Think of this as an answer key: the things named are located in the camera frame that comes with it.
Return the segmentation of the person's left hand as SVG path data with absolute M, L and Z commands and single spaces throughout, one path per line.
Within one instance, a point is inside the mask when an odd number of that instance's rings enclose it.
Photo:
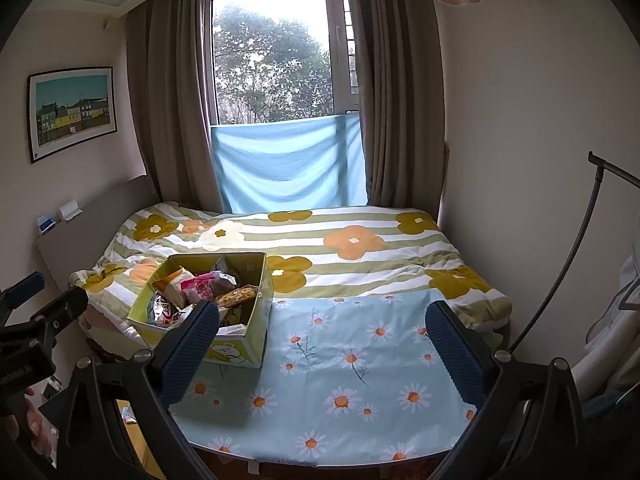
M 26 388 L 23 394 L 27 406 L 26 422 L 30 443 L 38 455 L 50 457 L 52 452 L 51 435 L 44 424 L 40 411 L 38 411 L 38 408 L 32 403 L 32 397 L 34 395 L 35 391 L 32 387 Z M 2 417 L 1 423 L 11 439 L 16 440 L 21 433 L 21 428 L 16 418 L 13 415 Z

